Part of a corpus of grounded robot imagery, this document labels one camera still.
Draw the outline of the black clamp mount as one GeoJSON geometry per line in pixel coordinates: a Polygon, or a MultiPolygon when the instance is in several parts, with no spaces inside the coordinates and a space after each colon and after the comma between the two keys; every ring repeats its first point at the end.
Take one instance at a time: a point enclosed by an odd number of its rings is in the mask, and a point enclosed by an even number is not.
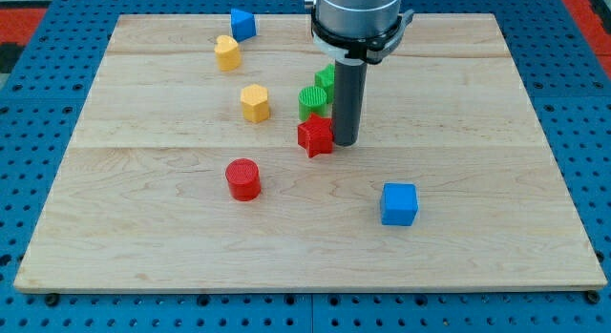
{"type": "Polygon", "coordinates": [[[314,14],[311,14],[310,27],[314,44],[335,61],[349,66],[377,65],[399,47],[413,16],[414,10],[401,12],[386,31],[373,37],[338,35],[326,29],[314,14]]]}

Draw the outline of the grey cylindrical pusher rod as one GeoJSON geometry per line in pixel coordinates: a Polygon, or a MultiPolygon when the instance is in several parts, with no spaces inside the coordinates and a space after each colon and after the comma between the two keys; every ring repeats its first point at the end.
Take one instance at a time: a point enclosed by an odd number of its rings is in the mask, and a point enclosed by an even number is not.
{"type": "Polygon", "coordinates": [[[335,62],[331,127],[336,145],[351,146],[358,139],[366,76],[365,63],[335,62]]]}

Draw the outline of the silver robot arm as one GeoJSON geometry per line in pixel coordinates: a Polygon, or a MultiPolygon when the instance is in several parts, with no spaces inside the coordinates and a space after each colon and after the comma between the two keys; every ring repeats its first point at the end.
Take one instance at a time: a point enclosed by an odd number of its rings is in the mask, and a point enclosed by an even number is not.
{"type": "Polygon", "coordinates": [[[403,0],[306,0],[314,44],[334,62],[331,130],[334,143],[353,145],[359,135],[369,65],[400,45],[414,11],[403,0]]]}

